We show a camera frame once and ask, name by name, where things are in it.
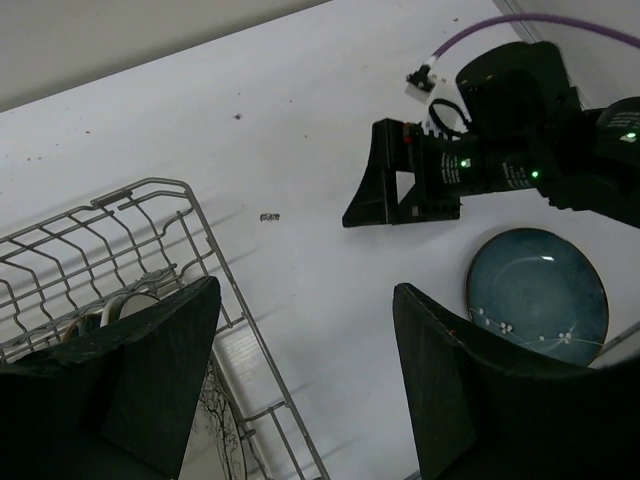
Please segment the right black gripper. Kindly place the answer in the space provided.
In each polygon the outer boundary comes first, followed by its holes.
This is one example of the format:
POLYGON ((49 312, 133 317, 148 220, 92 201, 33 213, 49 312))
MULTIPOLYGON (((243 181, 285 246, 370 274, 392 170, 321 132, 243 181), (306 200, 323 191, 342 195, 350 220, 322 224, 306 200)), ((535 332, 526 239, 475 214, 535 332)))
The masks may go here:
POLYGON ((372 125, 368 162, 343 227, 453 220, 464 196, 560 178, 560 130, 581 108, 555 45, 497 47, 465 66, 456 85, 469 116, 464 133, 424 131, 392 119, 372 125), (400 201, 399 171, 414 176, 400 201))

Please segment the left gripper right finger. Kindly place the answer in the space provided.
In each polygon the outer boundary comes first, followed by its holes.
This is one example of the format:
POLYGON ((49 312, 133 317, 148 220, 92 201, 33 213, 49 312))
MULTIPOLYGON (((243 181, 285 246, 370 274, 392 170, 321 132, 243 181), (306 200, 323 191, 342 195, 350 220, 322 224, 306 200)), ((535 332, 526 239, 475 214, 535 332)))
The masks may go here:
POLYGON ((425 479, 635 479, 639 361, 579 367, 396 286, 393 320, 425 479))

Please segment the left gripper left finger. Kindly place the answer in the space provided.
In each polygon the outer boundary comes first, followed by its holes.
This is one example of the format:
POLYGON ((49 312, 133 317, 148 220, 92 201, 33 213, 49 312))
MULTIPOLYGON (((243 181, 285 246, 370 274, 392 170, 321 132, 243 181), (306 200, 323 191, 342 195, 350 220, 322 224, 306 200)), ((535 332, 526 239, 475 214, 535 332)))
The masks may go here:
POLYGON ((221 308, 203 277, 1 368, 5 479, 179 476, 221 308))

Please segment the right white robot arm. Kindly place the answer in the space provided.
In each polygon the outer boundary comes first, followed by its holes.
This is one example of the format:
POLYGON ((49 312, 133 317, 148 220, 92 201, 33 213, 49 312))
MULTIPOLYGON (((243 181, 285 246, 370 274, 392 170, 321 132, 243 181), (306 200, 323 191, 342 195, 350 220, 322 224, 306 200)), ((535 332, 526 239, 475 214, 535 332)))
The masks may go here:
POLYGON ((639 101, 585 110, 558 47, 513 42, 456 77, 465 132, 374 123, 346 228, 456 220, 466 196, 534 189, 558 209, 639 223, 639 101))

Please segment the red teal floral plate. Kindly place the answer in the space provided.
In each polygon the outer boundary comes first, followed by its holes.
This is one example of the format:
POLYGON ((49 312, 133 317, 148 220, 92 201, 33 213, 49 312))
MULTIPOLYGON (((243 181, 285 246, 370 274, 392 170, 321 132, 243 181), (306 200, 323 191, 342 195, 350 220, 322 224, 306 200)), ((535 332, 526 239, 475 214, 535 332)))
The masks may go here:
POLYGON ((158 301, 157 297, 143 292, 118 295, 105 305, 101 314, 100 326, 105 327, 115 321, 126 318, 156 304, 158 301))

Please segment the white tree pattern plate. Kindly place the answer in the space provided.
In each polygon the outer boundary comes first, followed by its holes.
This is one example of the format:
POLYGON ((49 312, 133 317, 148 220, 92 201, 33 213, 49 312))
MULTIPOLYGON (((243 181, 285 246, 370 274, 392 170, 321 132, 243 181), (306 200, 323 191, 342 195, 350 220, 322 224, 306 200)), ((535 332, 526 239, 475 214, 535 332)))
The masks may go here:
POLYGON ((180 480, 246 479, 240 433, 213 352, 199 394, 180 480))

